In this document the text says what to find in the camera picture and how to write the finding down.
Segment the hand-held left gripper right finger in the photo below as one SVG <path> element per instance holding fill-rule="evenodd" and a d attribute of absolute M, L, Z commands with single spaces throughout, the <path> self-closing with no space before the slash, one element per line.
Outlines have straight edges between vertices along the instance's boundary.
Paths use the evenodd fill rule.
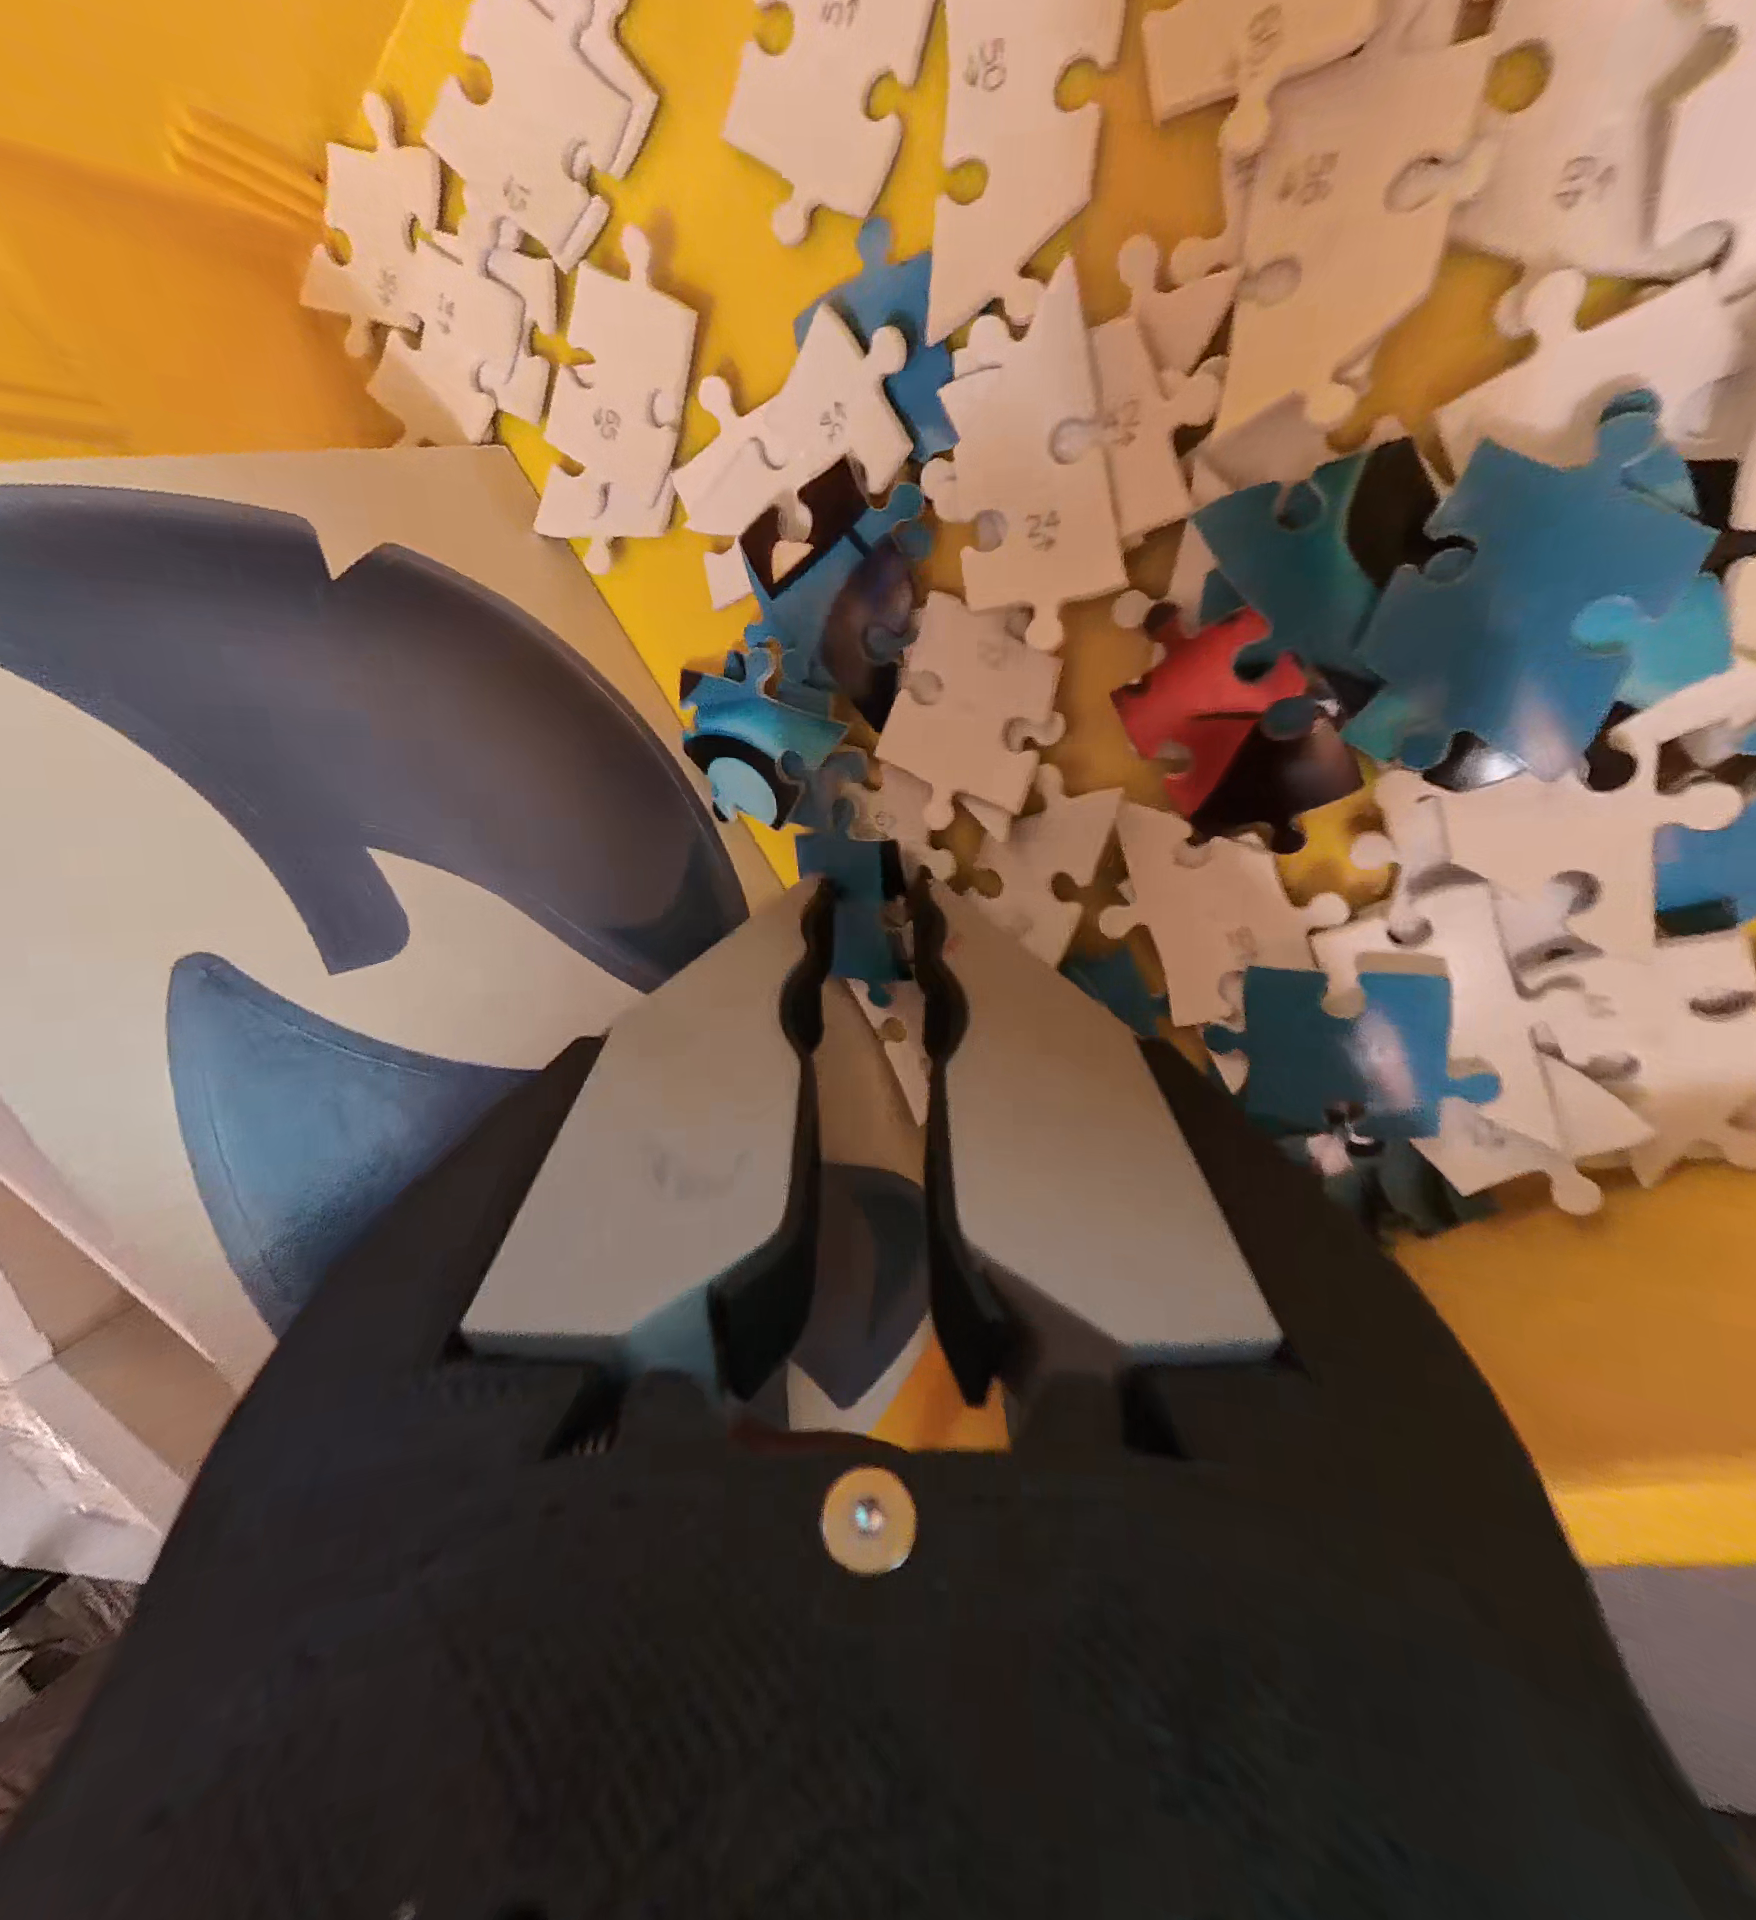
<path fill-rule="evenodd" d="M 974 899 L 921 882 L 911 905 L 929 1309 L 963 1401 L 1277 1355 L 1146 1042 Z"/>

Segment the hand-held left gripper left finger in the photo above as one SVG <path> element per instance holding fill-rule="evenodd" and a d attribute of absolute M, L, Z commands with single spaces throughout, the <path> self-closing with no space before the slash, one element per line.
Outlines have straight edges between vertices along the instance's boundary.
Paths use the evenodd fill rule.
<path fill-rule="evenodd" d="M 461 1319 L 483 1355 L 750 1401 L 815 1295 L 834 892 L 807 879 L 624 1013 Z"/>

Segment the blue puzzle piece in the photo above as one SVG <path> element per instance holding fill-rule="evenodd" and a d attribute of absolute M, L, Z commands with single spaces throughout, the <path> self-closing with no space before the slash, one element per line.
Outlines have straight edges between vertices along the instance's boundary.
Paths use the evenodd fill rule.
<path fill-rule="evenodd" d="M 850 982 L 868 1008 L 893 1011 L 911 980 L 908 956 L 908 877 L 891 840 L 811 832 L 795 841 L 800 877 L 827 882 L 833 897 L 833 975 Z"/>

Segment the pile of puzzle pieces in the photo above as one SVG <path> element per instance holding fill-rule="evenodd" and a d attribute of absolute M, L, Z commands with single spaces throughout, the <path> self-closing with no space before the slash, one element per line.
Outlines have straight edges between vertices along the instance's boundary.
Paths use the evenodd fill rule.
<path fill-rule="evenodd" d="M 1216 1064 L 1337 1194 L 1595 1213 L 1756 1170 L 1756 5 L 1146 5 L 1226 227 L 1076 257 L 1132 5 L 753 5 L 721 140 L 855 227 L 743 408 L 645 227 L 626 5 L 461 5 L 324 152 L 303 301 L 401 444 L 548 453 L 603 574 L 751 623 L 676 695 L 721 821 L 983 829 L 971 897 Z M 1450 252 L 1516 360 L 1356 434 Z"/>

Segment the yellow plastic bin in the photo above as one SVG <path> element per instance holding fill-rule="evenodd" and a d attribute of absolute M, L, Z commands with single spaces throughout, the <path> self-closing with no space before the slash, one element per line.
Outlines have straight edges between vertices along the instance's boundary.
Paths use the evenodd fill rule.
<path fill-rule="evenodd" d="M 1036 257 L 1070 250 L 1094 319 L 1125 305 L 1116 252 L 1223 227 L 1218 126 L 1155 129 L 1139 21 L 1114 67 L 1076 67 L 1064 108 L 1099 103 L 1096 198 Z M 662 108 L 595 261 L 624 224 L 703 319 L 698 372 L 759 404 L 795 358 L 792 319 L 855 264 L 855 227 L 800 249 L 768 227 L 781 182 L 721 140 L 753 5 L 630 5 L 624 45 Z M 299 301 L 319 239 L 327 143 L 364 138 L 388 91 L 403 132 L 460 63 L 461 5 L 0 5 L 0 462 L 364 448 L 395 424 L 364 398 L 343 323 Z M 1394 330 L 1348 422 L 1434 409 L 1514 362 L 1493 309 L 1514 261 L 1456 250 Z M 663 683 L 741 613 L 710 610 L 682 528 L 626 548 L 610 606 Z M 1534 1455 L 1578 1556 L 1599 1567 L 1756 1565 L 1756 1173 L 1692 1163 L 1657 1188 L 1606 1176 L 1572 1218 L 1543 1190 L 1395 1257 L 1458 1332 Z"/>

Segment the white blue printed cardboard box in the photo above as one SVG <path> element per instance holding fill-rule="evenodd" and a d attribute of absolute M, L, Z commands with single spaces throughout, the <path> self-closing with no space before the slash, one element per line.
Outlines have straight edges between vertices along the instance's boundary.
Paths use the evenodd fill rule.
<path fill-rule="evenodd" d="M 0 465 L 0 1184 L 206 1425 L 774 890 L 500 450 Z"/>

